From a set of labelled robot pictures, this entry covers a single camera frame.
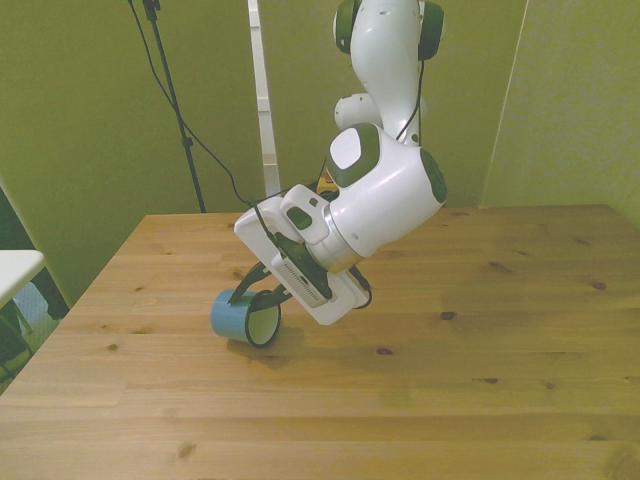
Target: wooden table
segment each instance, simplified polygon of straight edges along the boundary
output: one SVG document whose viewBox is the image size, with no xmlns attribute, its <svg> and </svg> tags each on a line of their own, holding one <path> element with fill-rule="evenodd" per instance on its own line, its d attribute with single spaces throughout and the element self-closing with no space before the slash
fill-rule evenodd
<svg viewBox="0 0 640 480">
<path fill-rule="evenodd" d="M 604 206 L 443 209 L 265 350 L 209 311 L 237 215 L 152 216 L 0 397 L 0 478 L 638 479 L 640 232 Z"/>
</svg>

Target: cable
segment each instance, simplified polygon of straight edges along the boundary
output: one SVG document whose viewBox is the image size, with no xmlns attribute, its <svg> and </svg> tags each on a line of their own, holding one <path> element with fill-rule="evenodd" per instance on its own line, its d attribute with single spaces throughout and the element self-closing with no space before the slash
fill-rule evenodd
<svg viewBox="0 0 640 480">
<path fill-rule="evenodd" d="M 144 49 L 145 52 L 147 54 L 147 59 L 149 60 L 149 66 L 151 67 L 151 73 L 153 73 L 153 77 L 156 79 L 156 82 L 158 83 L 158 86 L 160 87 L 160 90 L 162 90 L 162 93 L 164 94 L 165 98 L 167 99 L 167 102 L 169 102 L 169 105 L 171 105 L 171 108 L 173 108 L 174 111 L 176 111 L 176 107 L 173 104 L 173 102 L 171 101 L 171 97 L 169 97 L 169 94 L 167 93 L 167 90 L 165 89 L 164 85 L 162 84 L 162 81 L 160 80 L 160 77 L 158 77 L 158 74 L 156 72 L 156 69 L 153 65 L 153 59 L 151 58 L 151 52 L 149 50 L 149 44 L 147 43 L 147 38 L 144 34 L 144 30 L 142 29 L 142 25 L 140 24 L 140 19 L 138 18 L 138 13 L 136 12 L 135 7 L 133 6 L 133 0 L 128 0 L 129 2 L 129 6 L 131 7 L 131 11 L 133 12 L 133 16 L 136 20 L 136 24 L 138 25 L 138 31 L 140 32 L 140 36 L 142 37 L 142 43 L 144 44 Z M 227 173 L 227 175 L 229 176 L 229 180 L 231 181 L 231 186 L 233 187 L 233 192 L 235 193 L 236 197 L 238 198 L 238 200 L 240 200 L 242 203 L 244 203 L 245 205 L 248 205 L 249 207 L 251 207 L 251 201 L 249 200 L 245 200 L 242 195 L 240 195 L 240 193 L 238 192 L 238 188 L 236 185 L 236 181 L 235 178 L 233 176 L 233 174 L 231 173 L 231 170 L 229 170 L 229 168 L 217 157 L 217 155 L 215 153 L 213 153 L 209 148 L 207 148 L 207 146 L 202 142 L 202 140 L 200 140 L 198 138 L 198 136 L 195 134 L 195 132 L 191 129 L 191 127 L 189 127 L 189 125 L 187 124 L 187 122 L 184 120 L 184 118 L 182 118 L 182 124 L 184 125 L 184 128 L 191 134 L 191 136 L 193 137 L 193 139 L 198 142 L 198 144 L 218 163 L 218 165 L 220 165 L 220 167 L 222 167 L 222 169 Z M 324 171 L 324 166 L 325 163 L 322 164 L 322 169 L 320 170 L 320 175 L 318 177 L 318 180 L 316 180 L 315 185 L 317 186 L 318 182 L 320 181 L 320 177 L 322 176 L 322 172 Z M 289 190 L 291 190 L 291 188 L 293 187 L 289 187 L 289 188 L 285 188 L 283 190 L 280 190 L 277 193 L 274 193 L 272 195 L 269 195 L 268 197 L 263 198 L 262 200 L 258 200 L 257 203 L 260 203 L 264 200 L 267 200 L 269 198 L 273 198 L 275 196 L 281 195 L 282 193 L 288 192 Z"/>
<path fill-rule="evenodd" d="M 371 302 L 373 302 L 373 292 L 371 291 L 371 288 L 367 289 L 367 293 L 369 294 L 369 300 L 367 300 L 367 303 L 365 303 L 364 305 L 360 305 L 359 307 L 354 307 L 353 310 L 362 310 L 371 305 Z"/>
<path fill-rule="evenodd" d="M 400 130 L 400 133 L 396 137 L 396 140 L 400 140 L 400 137 L 402 136 L 402 134 L 407 130 L 407 128 L 409 128 L 409 125 L 411 125 L 411 122 L 413 121 L 413 117 L 416 116 L 416 113 L 420 108 L 420 96 L 422 95 L 422 77 L 423 76 L 424 76 L 424 60 L 422 61 L 422 67 L 420 68 L 420 78 L 418 79 L 418 98 L 416 99 L 416 106 L 413 109 L 413 113 L 409 117 L 409 120 L 407 120 L 407 123 L 405 124 L 405 126 L 402 128 L 402 130 Z"/>
</svg>

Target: wood knot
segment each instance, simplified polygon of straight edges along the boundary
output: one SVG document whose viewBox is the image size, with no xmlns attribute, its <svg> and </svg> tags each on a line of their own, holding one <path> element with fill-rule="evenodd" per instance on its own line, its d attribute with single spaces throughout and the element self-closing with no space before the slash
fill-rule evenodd
<svg viewBox="0 0 640 480">
<path fill-rule="evenodd" d="M 580 238 L 580 237 L 571 237 L 575 240 L 576 243 L 579 243 L 580 245 L 584 245 L 585 247 L 588 247 L 589 245 L 591 245 L 591 242 L 589 242 L 588 240 L 585 240 L 584 238 Z"/>
<path fill-rule="evenodd" d="M 178 452 L 178 458 L 185 459 L 193 455 L 193 452 L 196 451 L 195 443 L 185 443 L 182 447 L 180 447 L 180 451 Z"/>
<path fill-rule="evenodd" d="M 456 315 L 457 315 L 456 312 L 442 312 L 440 314 L 440 318 L 442 320 L 449 321 L 449 320 L 453 320 L 456 317 Z"/>
<path fill-rule="evenodd" d="M 131 333 L 134 335 L 146 335 L 147 333 L 151 333 L 150 327 L 142 327 L 137 330 L 133 330 Z"/>
<path fill-rule="evenodd" d="M 489 262 L 489 265 L 492 266 L 493 268 L 495 268 L 497 271 L 501 272 L 501 273 L 513 273 L 513 270 L 511 270 L 508 267 L 505 267 L 504 265 L 502 265 L 501 263 L 498 262 Z"/>
</svg>

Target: white object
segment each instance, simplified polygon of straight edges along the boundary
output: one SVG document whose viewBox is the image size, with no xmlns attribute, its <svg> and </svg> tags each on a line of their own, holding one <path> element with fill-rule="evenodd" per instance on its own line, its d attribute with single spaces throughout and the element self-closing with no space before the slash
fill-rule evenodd
<svg viewBox="0 0 640 480">
<path fill-rule="evenodd" d="M 373 123 L 382 127 L 378 107 L 368 93 L 356 93 L 338 100 L 334 119 L 340 130 L 352 127 L 356 123 Z"/>
<path fill-rule="evenodd" d="M 348 133 L 338 135 L 331 148 L 343 145 L 340 137 Z M 420 147 L 379 133 L 378 165 L 353 185 L 341 188 L 331 202 L 331 216 L 342 237 L 365 258 L 422 225 L 442 206 L 433 195 Z"/>
<path fill-rule="evenodd" d="M 384 130 L 396 138 L 411 117 L 418 93 L 420 8 L 412 0 L 363 0 L 351 36 L 353 70 L 371 95 Z M 419 116 L 401 141 L 419 130 Z"/>
<path fill-rule="evenodd" d="M 260 213 L 266 226 L 273 233 L 281 232 L 291 240 L 302 242 L 302 237 L 280 208 L 281 204 L 280 197 L 273 197 L 260 203 Z M 312 307 L 306 300 L 308 292 L 301 288 L 298 279 L 291 274 L 285 275 L 280 268 L 274 267 L 274 259 L 277 259 L 280 252 L 267 238 L 253 210 L 249 210 L 238 219 L 234 231 L 318 323 L 329 325 L 352 308 L 363 305 L 367 301 L 366 293 L 348 273 L 327 273 L 333 298 L 323 305 Z"/>
<path fill-rule="evenodd" d="M 0 307 L 44 268 L 37 250 L 0 250 Z"/>
<path fill-rule="evenodd" d="M 407 125 L 418 95 L 420 24 L 415 0 L 363 0 L 351 37 L 351 60 L 367 94 L 338 102 L 335 119 L 343 132 L 332 142 L 327 160 L 339 196 L 327 202 L 297 185 L 284 198 L 258 205 L 264 226 L 253 209 L 235 224 L 238 237 L 323 325 L 367 302 L 349 269 L 421 225 L 446 195 L 437 165 L 417 145 L 419 116 Z M 305 265 L 296 266 L 300 259 L 294 261 L 274 245 L 265 228 L 300 244 L 305 260 L 322 267 L 330 298 L 321 293 L 325 287 L 318 278 L 323 275 L 305 278 Z"/>
</svg>

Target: black cable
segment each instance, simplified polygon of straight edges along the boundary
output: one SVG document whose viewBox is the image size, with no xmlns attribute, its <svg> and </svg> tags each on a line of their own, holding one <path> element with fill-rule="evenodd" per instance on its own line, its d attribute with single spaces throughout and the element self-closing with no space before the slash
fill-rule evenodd
<svg viewBox="0 0 640 480">
<path fill-rule="evenodd" d="M 144 37 L 144 32 L 142 30 L 142 26 L 140 25 L 140 20 L 138 19 L 137 12 L 135 10 L 135 7 L 133 6 L 133 0 L 128 0 L 128 1 L 129 1 L 129 6 L 131 7 L 131 10 L 134 14 L 134 17 L 136 18 L 136 23 L 138 24 L 138 28 Z M 196 192 L 196 197 L 198 198 L 198 205 L 200 207 L 200 211 L 202 213 L 206 213 L 207 210 L 205 208 L 204 198 L 202 196 L 202 190 L 200 189 L 200 181 L 198 179 L 198 173 L 196 171 L 196 165 L 193 159 L 193 154 L 191 153 L 191 146 L 193 145 L 193 140 L 187 137 L 187 134 L 185 133 L 184 120 L 182 118 L 182 115 L 180 114 L 180 107 L 178 106 L 178 98 L 173 88 L 173 82 L 171 81 L 171 72 L 169 70 L 169 63 L 164 53 L 164 47 L 162 46 L 162 39 L 160 37 L 160 30 L 158 29 L 158 24 L 157 24 L 158 17 L 155 11 L 157 9 L 159 10 L 160 6 L 157 3 L 157 1 L 154 2 L 154 0 L 143 0 L 143 4 L 144 4 L 145 11 L 147 13 L 147 19 L 151 22 L 151 27 L 153 28 L 153 34 L 155 36 L 156 43 L 158 45 L 160 59 L 162 60 L 162 66 L 164 67 L 164 73 L 167 79 L 169 94 L 171 95 L 170 103 L 173 107 L 174 113 L 176 114 L 176 119 L 178 120 L 178 127 L 180 128 L 180 137 L 182 141 L 182 147 L 184 148 L 184 152 L 187 157 L 187 163 L 189 164 L 189 171 L 191 173 L 191 180 L 193 182 L 193 187 Z M 145 43 L 145 49 L 147 50 L 147 55 L 149 56 L 149 58 L 151 58 L 149 54 L 149 47 L 146 43 L 146 39 L 143 38 L 143 40 Z M 159 81 L 155 71 L 154 71 L 154 76 Z"/>
<path fill-rule="evenodd" d="M 359 307 L 354 307 L 353 310 L 362 310 L 363 308 L 367 308 L 371 305 L 371 302 L 373 302 L 373 292 L 371 291 L 371 288 L 367 289 L 367 293 L 369 294 L 369 300 L 367 300 L 367 303 L 360 305 Z"/>
<path fill-rule="evenodd" d="M 407 130 L 407 128 L 409 128 L 409 125 L 411 125 L 411 122 L 413 121 L 413 117 L 415 117 L 416 113 L 418 113 L 418 109 L 420 108 L 420 96 L 422 95 L 422 77 L 423 76 L 424 76 L 424 60 L 422 61 L 422 67 L 420 68 L 420 78 L 418 79 L 418 98 L 416 100 L 416 106 L 413 109 L 413 113 L 409 117 L 409 120 L 407 120 L 407 123 L 405 124 L 405 126 L 402 128 L 402 130 L 400 130 L 400 133 L 396 137 L 396 140 L 400 140 L 400 137 L 402 136 L 402 134 Z"/>
<path fill-rule="evenodd" d="M 133 12 L 133 16 L 136 20 L 136 24 L 138 25 L 138 30 L 140 32 L 140 36 L 142 37 L 142 43 L 144 44 L 144 49 L 145 52 L 147 54 L 147 59 L 149 60 L 149 66 L 151 67 L 151 73 L 153 73 L 153 77 L 156 79 L 156 82 L 158 83 L 158 86 L 160 87 L 160 90 L 162 90 L 162 93 L 164 93 L 165 98 L 167 99 L 167 102 L 169 102 L 169 105 L 171 105 L 171 108 L 173 108 L 173 110 L 176 110 L 175 105 L 173 104 L 173 102 L 171 101 L 171 98 L 169 97 L 169 94 L 167 93 L 167 90 L 165 89 L 164 85 L 162 84 L 162 81 L 160 80 L 160 77 L 158 77 L 158 74 L 156 73 L 156 69 L 153 65 L 153 59 L 151 58 L 151 52 L 149 51 L 149 44 L 147 43 L 147 38 L 144 34 L 144 30 L 142 29 L 142 25 L 140 24 L 140 19 L 138 18 L 138 13 L 136 12 L 135 7 L 133 6 L 133 0 L 128 0 L 129 2 L 129 6 L 131 7 L 131 11 Z M 191 136 L 193 137 L 193 139 L 198 142 L 198 144 L 218 163 L 218 165 L 220 165 L 220 167 L 222 167 L 222 169 L 227 173 L 227 175 L 229 176 L 229 180 L 231 180 L 231 186 L 233 187 L 233 192 L 235 193 L 236 197 L 238 198 L 238 200 L 240 200 L 242 203 L 244 203 L 245 205 L 248 205 L 249 207 L 251 207 L 251 202 L 249 200 L 245 200 L 242 195 L 240 195 L 240 193 L 238 192 L 238 188 L 236 186 L 236 182 L 235 182 L 235 178 L 233 176 L 233 174 L 231 173 L 231 171 L 229 170 L 229 168 L 227 168 L 227 166 L 222 163 L 222 161 L 216 156 L 216 154 L 214 154 L 209 148 L 207 148 L 207 146 L 202 142 L 202 140 L 200 140 L 198 138 L 198 136 L 195 134 L 195 132 L 191 129 L 191 127 L 189 127 L 189 125 L 187 124 L 187 122 L 184 120 L 184 118 L 182 118 L 182 124 L 184 125 L 184 128 L 191 134 Z M 324 166 L 325 163 L 322 164 L 322 169 L 320 170 L 320 175 L 318 177 L 318 180 L 316 180 L 315 185 L 317 186 L 318 182 L 320 181 L 320 177 L 322 176 L 322 172 L 324 171 Z M 285 192 L 288 192 L 289 190 L 291 190 L 291 188 L 293 187 L 289 187 L 289 188 L 285 188 L 283 190 L 280 190 L 277 193 L 274 193 L 272 195 L 269 195 L 268 197 L 263 198 L 262 200 L 258 200 L 257 203 L 262 202 L 264 200 L 267 200 L 269 198 L 273 198 L 275 196 L 281 195 Z"/>
</svg>

